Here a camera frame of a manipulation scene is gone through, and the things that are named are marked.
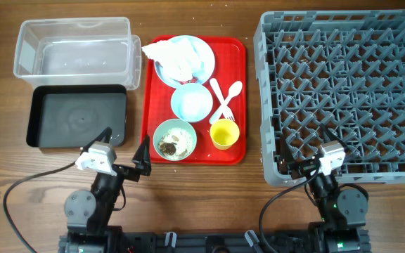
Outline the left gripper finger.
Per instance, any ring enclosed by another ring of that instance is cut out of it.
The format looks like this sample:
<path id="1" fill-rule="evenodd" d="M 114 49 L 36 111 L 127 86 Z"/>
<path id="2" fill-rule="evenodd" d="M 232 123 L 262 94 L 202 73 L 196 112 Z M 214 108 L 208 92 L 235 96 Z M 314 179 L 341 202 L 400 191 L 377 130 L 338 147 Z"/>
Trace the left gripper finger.
<path id="1" fill-rule="evenodd" d="M 136 168 L 150 168 L 150 136 L 146 135 L 131 160 Z"/>
<path id="2" fill-rule="evenodd" d="M 103 143 L 109 143 L 110 138 L 112 136 L 112 129 L 110 127 L 106 127 L 102 132 L 97 135 L 93 140 L 91 140 L 89 143 L 86 145 L 82 146 L 80 148 L 81 152 L 87 152 L 88 149 L 95 143 L 95 142 L 103 142 Z"/>

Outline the green bowl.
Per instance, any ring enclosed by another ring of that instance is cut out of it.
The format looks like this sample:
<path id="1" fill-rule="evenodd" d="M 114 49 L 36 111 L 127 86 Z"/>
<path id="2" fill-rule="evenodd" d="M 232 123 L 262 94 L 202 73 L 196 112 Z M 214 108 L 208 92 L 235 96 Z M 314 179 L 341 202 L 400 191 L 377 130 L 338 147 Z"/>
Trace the green bowl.
<path id="1" fill-rule="evenodd" d="M 164 121 L 155 130 L 155 133 L 153 135 L 153 146 L 154 146 L 155 151 L 159 154 L 159 156 L 161 156 L 161 158 L 163 158 L 163 159 L 165 159 L 167 161 L 170 161 L 170 162 L 177 162 L 177 161 L 181 161 L 181 160 L 168 160 L 168 159 L 166 159 L 163 156 L 163 154 L 159 151 L 158 143 L 159 143 L 160 139 L 163 137 L 163 135 L 169 129 L 176 128 L 176 127 L 187 130 L 190 133 L 190 135 L 191 135 L 191 137 L 193 139 L 193 147 L 191 149 L 191 153 L 188 156 L 190 156 L 193 153 L 193 151 L 195 150 L 196 144 L 197 144 L 197 135 L 196 135 L 195 129 L 188 122 L 185 122 L 185 121 L 183 121 L 181 119 L 168 119 L 168 120 Z"/>

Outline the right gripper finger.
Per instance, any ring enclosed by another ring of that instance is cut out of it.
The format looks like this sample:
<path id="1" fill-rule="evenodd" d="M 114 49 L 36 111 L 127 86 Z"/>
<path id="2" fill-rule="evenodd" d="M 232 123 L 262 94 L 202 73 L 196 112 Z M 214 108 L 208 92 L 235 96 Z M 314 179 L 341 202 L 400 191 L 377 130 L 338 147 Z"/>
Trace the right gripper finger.
<path id="1" fill-rule="evenodd" d="M 287 173 L 293 169 L 294 157 L 286 143 L 285 136 L 280 137 L 280 149 L 278 169 L 281 173 Z"/>
<path id="2" fill-rule="evenodd" d="M 326 126 L 325 124 L 320 124 L 320 129 L 322 133 L 322 138 L 324 143 L 330 143 L 333 141 L 337 141 L 344 149 L 344 151 L 347 151 L 347 145 L 346 143 L 341 140 L 339 137 L 337 137 L 335 134 L 333 134 Z"/>

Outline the rice and food leftovers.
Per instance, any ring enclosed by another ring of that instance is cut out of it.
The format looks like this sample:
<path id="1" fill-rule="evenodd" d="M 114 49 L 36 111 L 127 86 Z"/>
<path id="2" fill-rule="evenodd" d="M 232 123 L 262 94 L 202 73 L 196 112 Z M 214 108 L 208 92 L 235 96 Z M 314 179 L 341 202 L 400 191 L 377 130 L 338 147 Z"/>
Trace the rice and food leftovers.
<path id="1" fill-rule="evenodd" d="M 166 159 L 182 160 L 191 153 L 193 139 L 187 130 L 176 127 L 163 135 L 157 147 Z"/>

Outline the white napkin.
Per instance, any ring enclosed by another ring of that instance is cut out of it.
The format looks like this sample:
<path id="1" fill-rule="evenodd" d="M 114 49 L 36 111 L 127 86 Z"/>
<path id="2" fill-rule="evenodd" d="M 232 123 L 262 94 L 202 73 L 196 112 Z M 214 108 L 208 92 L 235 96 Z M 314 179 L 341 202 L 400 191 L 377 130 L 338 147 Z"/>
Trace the white napkin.
<path id="1" fill-rule="evenodd" d="M 164 73 L 178 82 L 190 81 L 202 67 L 202 61 L 188 39 L 158 41 L 143 46 L 142 51 L 149 59 L 159 62 Z"/>

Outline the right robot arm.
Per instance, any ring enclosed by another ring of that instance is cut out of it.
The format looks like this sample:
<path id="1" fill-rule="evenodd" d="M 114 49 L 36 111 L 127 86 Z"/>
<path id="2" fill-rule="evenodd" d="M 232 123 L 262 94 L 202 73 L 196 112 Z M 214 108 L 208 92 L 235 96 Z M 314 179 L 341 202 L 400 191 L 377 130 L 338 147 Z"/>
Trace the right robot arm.
<path id="1" fill-rule="evenodd" d="M 303 178 L 306 193 L 318 209 L 321 222 L 311 222 L 306 232 L 291 232 L 284 239 L 289 252 L 370 252 L 366 225 L 368 192 L 354 183 L 340 185 L 334 171 L 347 156 L 348 147 L 320 125 L 323 140 L 318 153 L 297 161 L 286 140 L 280 140 L 278 168 L 293 179 Z"/>

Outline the yellow plastic cup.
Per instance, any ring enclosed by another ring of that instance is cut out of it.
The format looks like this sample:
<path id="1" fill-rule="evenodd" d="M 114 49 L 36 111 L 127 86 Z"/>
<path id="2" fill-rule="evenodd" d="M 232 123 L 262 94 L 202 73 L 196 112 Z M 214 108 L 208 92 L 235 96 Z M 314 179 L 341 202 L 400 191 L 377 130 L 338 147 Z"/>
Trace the yellow plastic cup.
<path id="1" fill-rule="evenodd" d="M 240 137 L 238 125 L 229 119 L 219 119 L 210 127 L 210 138 L 219 150 L 229 149 Z"/>

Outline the red snack wrapper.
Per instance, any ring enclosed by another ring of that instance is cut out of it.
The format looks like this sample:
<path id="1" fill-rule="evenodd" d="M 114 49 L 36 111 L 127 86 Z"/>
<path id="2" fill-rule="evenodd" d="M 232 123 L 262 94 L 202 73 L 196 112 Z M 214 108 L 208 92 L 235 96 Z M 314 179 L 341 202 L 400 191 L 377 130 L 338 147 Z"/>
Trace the red snack wrapper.
<path id="1" fill-rule="evenodd" d="M 189 79 L 187 81 L 179 81 L 179 83 L 184 85 L 184 84 L 189 84 L 189 83 L 196 83 L 197 81 L 198 81 L 198 78 L 193 76 L 192 79 Z"/>

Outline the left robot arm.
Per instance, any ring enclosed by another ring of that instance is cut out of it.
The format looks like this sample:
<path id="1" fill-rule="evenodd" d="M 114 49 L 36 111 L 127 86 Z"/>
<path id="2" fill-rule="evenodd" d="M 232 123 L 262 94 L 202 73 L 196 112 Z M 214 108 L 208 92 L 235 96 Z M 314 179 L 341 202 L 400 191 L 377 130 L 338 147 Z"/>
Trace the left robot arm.
<path id="1" fill-rule="evenodd" d="M 80 170 L 96 172 L 90 190 L 71 193 L 64 204 L 67 235 L 60 237 L 58 251 L 65 252 L 131 252 L 129 240 L 121 226 L 108 224 L 120 195 L 126 196 L 123 183 L 137 182 L 150 176 L 150 136 L 145 136 L 135 152 L 132 167 L 115 164 L 117 156 L 110 144 L 112 129 L 105 128 L 94 140 L 81 147 L 75 164 Z"/>

